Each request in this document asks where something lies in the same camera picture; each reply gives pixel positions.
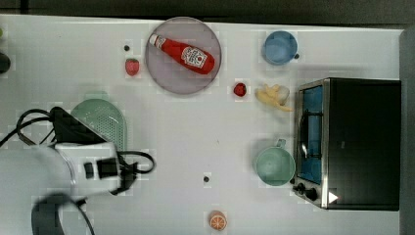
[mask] mint green bowl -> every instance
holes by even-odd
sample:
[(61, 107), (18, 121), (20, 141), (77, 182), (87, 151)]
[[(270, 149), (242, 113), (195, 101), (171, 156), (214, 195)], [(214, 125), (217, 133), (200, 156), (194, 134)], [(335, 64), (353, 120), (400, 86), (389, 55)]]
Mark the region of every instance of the mint green bowl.
[(109, 101), (106, 93), (85, 95), (85, 101), (78, 104), (70, 114), (112, 141), (118, 150), (126, 150), (124, 115)]
[(254, 162), (259, 178), (268, 185), (281, 186), (294, 177), (296, 162), (284, 146), (285, 140), (278, 140), (277, 146), (260, 152)]

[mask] oven glass window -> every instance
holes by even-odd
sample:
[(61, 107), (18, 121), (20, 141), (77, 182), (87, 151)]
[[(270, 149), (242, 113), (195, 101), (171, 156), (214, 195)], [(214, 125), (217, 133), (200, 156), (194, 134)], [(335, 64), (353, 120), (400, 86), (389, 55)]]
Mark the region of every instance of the oven glass window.
[(300, 158), (298, 177), (321, 184), (321, 125), (323, 114), (323, 87), (317, 86), (303, 91), (302, 115), (306, 116), (300, 128), (303, 131), (304, 145)]

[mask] oven knob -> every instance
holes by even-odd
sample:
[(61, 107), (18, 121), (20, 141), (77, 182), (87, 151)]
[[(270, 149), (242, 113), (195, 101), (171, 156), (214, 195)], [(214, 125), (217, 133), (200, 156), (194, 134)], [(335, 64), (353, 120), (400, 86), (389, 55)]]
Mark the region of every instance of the oven knob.
[(305, 197), (307, 197), (311, 201), (315, 201), (317, 199), (317, 191), (314, 188), (304, 190)]
[(293, 187), (293, 190), (299, 192), (299, 194), (302, 195), (304, 193), (305, 186), (302, 183), (299, 183), (299, 185)]

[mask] bottle label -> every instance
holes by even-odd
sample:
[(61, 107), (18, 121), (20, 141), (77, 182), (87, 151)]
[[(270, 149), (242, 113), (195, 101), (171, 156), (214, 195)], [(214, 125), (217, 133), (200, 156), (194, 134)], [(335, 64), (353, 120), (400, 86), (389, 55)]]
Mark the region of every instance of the bottle label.
[(186, 47), (181, 55), (181, 59), (186, 65), (194, 66), (197, 68), (204, 66), (207, 57), (208, 56), (203, 51), (194, 47)]
[(164, 37), (161, 37), (161, 36), (158, 36), (157, 39), (156, 39), (156, 42), (155, 42), (155, 46), (157, 48), (161, 49), (161, 47), (164, 44), (164, 42), (165, 42), (165, 38)]

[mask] green colander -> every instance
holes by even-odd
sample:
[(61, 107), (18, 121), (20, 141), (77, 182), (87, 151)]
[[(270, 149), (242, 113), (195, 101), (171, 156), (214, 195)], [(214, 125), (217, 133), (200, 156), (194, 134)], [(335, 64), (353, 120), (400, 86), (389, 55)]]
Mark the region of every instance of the green colander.
[(126, 150), (125, 118), (105, 92), (86, 94), (70, 114), (112, 141), (119, 151)]

